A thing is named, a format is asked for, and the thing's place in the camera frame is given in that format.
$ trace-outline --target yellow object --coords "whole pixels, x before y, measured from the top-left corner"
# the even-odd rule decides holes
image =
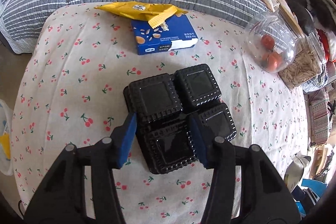
[[[5,152],[6,158],[11,159],[11,145],[9,144],[9,134],[4,133],[0,136],[0,144],[2,145],[3,151]]]
[[[148,21],[153,29],[174,14],[187,13],[171,4],[149,4],[137,1],[113,2],[95,8],[131,19]]]

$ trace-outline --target yellow wrapper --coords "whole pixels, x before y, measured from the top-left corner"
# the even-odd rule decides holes
[[[9,135],[8,134],[3,134],[0,136],[0,144],[2,145],[2,149],[6,155],[7,159],[11,159],[11,145],[9,143]]]
[[[95,8],[131,19],[148,21],[153,29],[174,14],[187,13],[171,4],[149,4],[137,1],[113,2]]]

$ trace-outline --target black cable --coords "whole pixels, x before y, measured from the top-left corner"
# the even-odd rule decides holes
[[[21,215],[22,215],[22,217],[23,217],[24,215],[23,215],[23,213],[22,213],[22,211],[21,211],[21,208],[20,208],[21,203],[22,203],[22,200],[19,200],[17,206],[18,206],[19,211],[20,211],[20,213],[21,213]]]

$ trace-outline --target silver screw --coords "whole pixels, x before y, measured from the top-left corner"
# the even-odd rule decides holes
[[[66,151],[72,151],[75,149],[75,146],[73,144],[68,144],[66,147],[65,147],[65,150]]]
[[[260,146],[259,146],[259,145],[253,144],[253,145],[251,145],[251,148],[252,148],[252,150],[255,151],[255,152],[260,151]]]
[[[223,143],[225,141],[225,139],[221,136],[216,136],[215,137],[215,142],[216,143]]]
[[[112,141],[112,139],[110,137],[105,137],[101,140],[104,144],[108,144]]]

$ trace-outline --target cherry print tablecloth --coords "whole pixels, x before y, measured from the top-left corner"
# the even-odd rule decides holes
[[[95,5],[65,6],[46,20],[22,79],[11,153],[25,205],[66,144],[94,144],[124,122],[125,86],[201,63],[213,71],[221,100],[230,107],[238,130],[235,145],[259,144],[281,176],[290,155],[305,152],[302,89],[289,91],[277,75],[254,63],[244,51],[242,28],[189,12],[199,37],[194,48],[138,56],[130,20],[96,10]],[[114,176],[128,224],[192,224],[202,217],[212,171],[195,162],[167,175],[153,175],[135,139],[127,162]],[[233,215],[239,210],[240,183],[237,170]],[[94,217],[88,169],[85,194],[88,215]]]

